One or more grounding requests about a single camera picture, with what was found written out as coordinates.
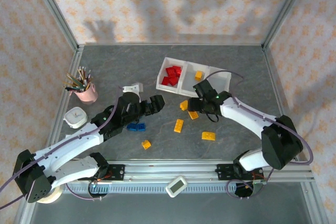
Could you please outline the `white plastic bin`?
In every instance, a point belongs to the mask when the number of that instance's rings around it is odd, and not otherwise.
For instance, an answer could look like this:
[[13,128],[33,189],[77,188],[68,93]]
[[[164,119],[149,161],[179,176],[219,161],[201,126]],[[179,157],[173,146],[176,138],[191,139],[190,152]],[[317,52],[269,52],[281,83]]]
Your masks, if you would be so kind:
[[208,74],[206,74],[205,77],[217,93],[229,91],[230,80],[232,77],[230,72],[223,71],[223,69],[217,67],[209,66]]
[[200,82],[195,80],[196,71],[201,71],[203,73],[203,77],[201,80],[203,81],[205,79],[206,74],[208,74],[208,66],[189,61],[185,63],[180,78],[180,80],[182,81],[180,88],[181,95],[184,95],[186,97],[198,98],[196,92],[193,89],[193,86]]
[[164,77],[168,77],[168,75],[166,73],[166,70],[165,70],[166,68],[173,67],[173,66],[180,66],[183,69],[185,63],[186,63],[186,61],[184,61],[184,60],[178,60],[178,59],[173,59],[173,58],[165,57],[164,60],[163,60],[162,65],[161,65],[159,74],[157,76],[156,88],[158,90],[161,90],[161,91],[166,91],[166,92],[170,92],[170,93],[179,94],[180,93],[181,84],[182,84],[182,81],[180,80],[181,76],[179,78],[178,84],[175,85],[175,86],[161,85],[161,82],[162,82],[162,80],[163,80]]

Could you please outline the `pink cup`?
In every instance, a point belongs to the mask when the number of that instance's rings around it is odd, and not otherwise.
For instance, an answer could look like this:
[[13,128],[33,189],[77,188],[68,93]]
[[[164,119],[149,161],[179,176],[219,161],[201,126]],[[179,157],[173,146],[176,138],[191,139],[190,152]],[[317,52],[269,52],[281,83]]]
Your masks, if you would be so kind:
[[84,104],[92,104],[98,99],[98,92],[93,83],[88,86],[87,90],[83,92],[74,92],[74,94]]

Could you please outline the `white alarm clock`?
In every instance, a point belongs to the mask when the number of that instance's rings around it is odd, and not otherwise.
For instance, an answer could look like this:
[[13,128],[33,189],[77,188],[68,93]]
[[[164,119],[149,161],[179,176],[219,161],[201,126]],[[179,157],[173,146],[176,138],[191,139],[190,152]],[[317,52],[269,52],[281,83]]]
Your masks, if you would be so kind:
[[72,128],[78,129],[83,126],[88,120],[86,112],[80,107],[70,109],[64,115],[64,121]]

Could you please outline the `white digital timer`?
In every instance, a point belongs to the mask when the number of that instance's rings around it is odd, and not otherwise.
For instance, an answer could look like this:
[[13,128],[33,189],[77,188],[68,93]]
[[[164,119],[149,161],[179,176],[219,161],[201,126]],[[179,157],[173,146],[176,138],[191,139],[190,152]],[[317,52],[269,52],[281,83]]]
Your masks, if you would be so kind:
[[179,176],[176,177],[165,187],[165,191],[171,198],[174,198],[178,194],[180,194],[186,187],[187,187],[186,179],[183,176]]

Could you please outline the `masking tape roll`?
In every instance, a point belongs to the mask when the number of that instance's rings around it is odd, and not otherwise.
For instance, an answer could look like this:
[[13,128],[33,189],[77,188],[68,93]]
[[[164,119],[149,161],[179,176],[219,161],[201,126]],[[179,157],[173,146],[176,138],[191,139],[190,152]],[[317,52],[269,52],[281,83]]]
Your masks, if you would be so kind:
[[64,185],[55,187],[54,189],[52,189],[45,197],[43,197],[42,199],[38,200],[38,203],[41,204],[50,204],[55,202],[63,193],[64,191]]

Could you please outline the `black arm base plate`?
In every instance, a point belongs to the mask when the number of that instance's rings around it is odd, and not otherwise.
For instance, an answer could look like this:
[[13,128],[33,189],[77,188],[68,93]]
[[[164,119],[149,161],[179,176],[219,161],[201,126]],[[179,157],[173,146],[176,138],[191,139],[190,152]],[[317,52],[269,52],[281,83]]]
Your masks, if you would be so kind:
[[108,164],[103,168],[99,168],[98,171],[91,177],[80,178],[79,180],[89,181],[123,181],[125,165],[123,164]]
[[248,172],[238,164],[217,164],[215,172],[217,173],[218,180],[254,180],[265,178],[262,169],[254,169]]

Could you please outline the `wide aluminium extrusion rail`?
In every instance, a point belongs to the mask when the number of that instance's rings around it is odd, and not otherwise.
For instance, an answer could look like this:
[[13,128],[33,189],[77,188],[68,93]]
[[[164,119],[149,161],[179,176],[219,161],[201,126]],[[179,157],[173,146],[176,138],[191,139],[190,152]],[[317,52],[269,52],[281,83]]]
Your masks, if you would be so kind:
[[[188,183],[215,183],[217,164],[232,164],[220,159],[135,159],[108,161],[108,164],[125,165],[123,181],[128,183],[168,183],[176,177],[183,176]],[[314,177],[308,165],[287,165],[281,170],[267,166],[262,169],[265,181],[275,183],[312,182]],[[98,171],[98,163],[90,156],[68,161],[55,171],[44,169],[47,176],[55,176],[56,184],[70,183],[84,177],[93,176]]]

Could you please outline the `aluminium frame rail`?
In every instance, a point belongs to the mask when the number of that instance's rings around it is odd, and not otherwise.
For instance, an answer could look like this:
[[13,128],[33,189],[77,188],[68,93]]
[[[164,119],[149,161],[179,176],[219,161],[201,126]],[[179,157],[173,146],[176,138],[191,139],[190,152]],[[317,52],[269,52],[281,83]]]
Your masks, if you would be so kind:
[[290,117],[293,124],[295,124],[295,119],[291,114],[290,109],[288,108],[288,102],[285,96],[285,89],[282,85],[282,81],[280,80],[279,71],[277,70],[275,60],[272,56],[271,49],[269,47],[264,49],[264,58],[267,65],[267,69],[269,71],[271,83],[275,92],[280,114],[284,114]]
[[[84,45],[79,45],[77,50],[74,52],[69,68],[68,68],[68,73],[74,74],[75,72],[77,72],[77,69],[80,65],[80,60],[82,57],[83,49],[84,49]],[[63,117],[66,112],[69,99],[70,99],[70,95],[65,90],[65,88],[62,88],[61,97],[58,103],[57,111],[52,121],[50,132],[48,134],[45,147],[50,147],[51,145],[55,144],[58,141],[61,128],[62,128],[62,124],[63,124]]]

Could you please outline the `aluminium frame post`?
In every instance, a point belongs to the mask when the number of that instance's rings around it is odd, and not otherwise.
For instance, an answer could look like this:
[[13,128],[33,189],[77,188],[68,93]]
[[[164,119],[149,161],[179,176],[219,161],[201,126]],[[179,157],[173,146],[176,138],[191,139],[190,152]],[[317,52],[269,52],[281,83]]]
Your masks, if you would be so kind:
[[262,48],[263,52],[265,52],[267,50],[267,48],[270,46],[271,42],[273,41],[275,35],[277,34],[278,30],[280,29],[282,23],[285,21],[287,15],[291,11],[295,2],[296,2],[296,0],[285,0],[284,1],[284,4],[282,5],[278,15],[276,16],[275,21],[271,25],[264,42],[261,44],[261,48]]
[[56,0],[43,0],[43,1],[46,4],[47,8],[49,9],[50,13],[52,14],[53,18],[55,19],[70,48],[73,51],[77,51],[79,44],[75,36],[73,35],[73,32],[71,31],[64,15],[62,14]]

